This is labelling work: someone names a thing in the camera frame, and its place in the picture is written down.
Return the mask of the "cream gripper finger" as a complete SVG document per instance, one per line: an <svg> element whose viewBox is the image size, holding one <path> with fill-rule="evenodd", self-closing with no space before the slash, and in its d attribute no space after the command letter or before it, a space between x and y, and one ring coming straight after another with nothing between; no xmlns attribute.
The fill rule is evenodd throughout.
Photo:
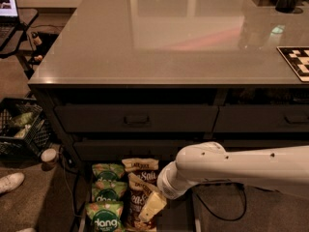
<svg viewBox="0 0 309 232"><path fill-rule="evenodd" d="M153 191L143 206L138 217L142 222L149 222L152 218L155 217L155 215L162 211L166 205L167 200L162 195L162 193Z"/></svg>

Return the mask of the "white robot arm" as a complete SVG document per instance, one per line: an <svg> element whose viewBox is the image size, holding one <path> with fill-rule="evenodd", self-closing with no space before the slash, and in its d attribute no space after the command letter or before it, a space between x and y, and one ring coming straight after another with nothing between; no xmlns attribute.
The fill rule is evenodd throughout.
<svg viewBox="0 0 309 232"><path fill-rule="evenodd" d="M308 198L309 147L228 152L216 142L186 146L160 171L138 217L150 220L195 186L227 182Z"/></svg>

